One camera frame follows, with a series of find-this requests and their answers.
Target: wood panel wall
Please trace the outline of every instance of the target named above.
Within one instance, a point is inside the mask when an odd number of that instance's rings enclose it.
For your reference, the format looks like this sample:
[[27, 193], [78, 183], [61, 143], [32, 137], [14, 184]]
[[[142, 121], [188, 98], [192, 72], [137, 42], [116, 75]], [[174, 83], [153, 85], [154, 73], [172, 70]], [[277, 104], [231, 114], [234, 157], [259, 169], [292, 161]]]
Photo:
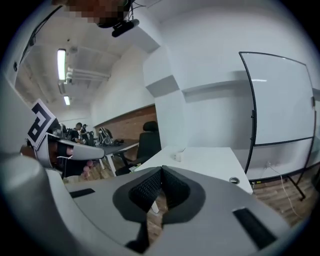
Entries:
[[157, 121], [155, 105], [118, 116], [97, 125], [95, 129], [97, 134], [99, 134], [99, 128], [101, 127], [108, 129], [114, 139], [138, 140], [140, 134], [144, 132], [144, 124], [149, 121]]

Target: whiteboard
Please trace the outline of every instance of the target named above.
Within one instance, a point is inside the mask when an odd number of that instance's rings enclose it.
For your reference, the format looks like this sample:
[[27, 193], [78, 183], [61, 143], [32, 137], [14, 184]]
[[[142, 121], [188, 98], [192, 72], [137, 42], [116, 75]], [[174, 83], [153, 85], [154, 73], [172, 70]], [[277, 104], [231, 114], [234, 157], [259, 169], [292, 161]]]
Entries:
[[240, 52], [256, 110], [254, 145], [313, 137], [312, 85], [303, 63], [264, 53]]

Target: chair headrest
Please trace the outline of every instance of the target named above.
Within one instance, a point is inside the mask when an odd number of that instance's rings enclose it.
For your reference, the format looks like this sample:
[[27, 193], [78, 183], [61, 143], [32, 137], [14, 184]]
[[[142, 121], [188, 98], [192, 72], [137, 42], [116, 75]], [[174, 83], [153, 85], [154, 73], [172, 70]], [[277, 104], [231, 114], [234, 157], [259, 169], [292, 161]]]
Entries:
[[143, 130], [145, 132], [157, 132], [159, 129], [158, 129], [158, 124], [156, 121], [150, 121], [150, 122], [146, 122], [144, 125], [143, 125]]

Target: apriltag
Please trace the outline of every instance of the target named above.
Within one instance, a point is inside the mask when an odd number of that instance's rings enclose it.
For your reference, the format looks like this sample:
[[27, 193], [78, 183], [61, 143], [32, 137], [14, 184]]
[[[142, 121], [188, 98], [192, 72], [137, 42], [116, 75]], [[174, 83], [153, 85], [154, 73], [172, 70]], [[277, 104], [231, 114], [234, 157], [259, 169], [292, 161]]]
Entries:
[[36, 115], [36, 119], [27, 134], [27, 138], [31, 142], [31, 145], [37, 149], [56, 117], [41, 99], [38, 99], [34, 103], [32, 112]]

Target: black rectangular strip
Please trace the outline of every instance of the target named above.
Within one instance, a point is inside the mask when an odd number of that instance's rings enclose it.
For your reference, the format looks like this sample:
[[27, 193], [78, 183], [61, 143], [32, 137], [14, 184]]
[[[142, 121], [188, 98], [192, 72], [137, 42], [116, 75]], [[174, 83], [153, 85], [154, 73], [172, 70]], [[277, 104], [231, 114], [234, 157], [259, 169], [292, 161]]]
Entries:
[[79, 197], [83, 197], [86, 195], [90, 195], [94, 192], [95, 191], [92, 188], [86, 188], [86, 189], [70, 192], [70, 196], [72, 198], [79, 198]]
[[233, 214], [259, 249], [276, 240], [276, 237], [247, 208], [235, 210]]

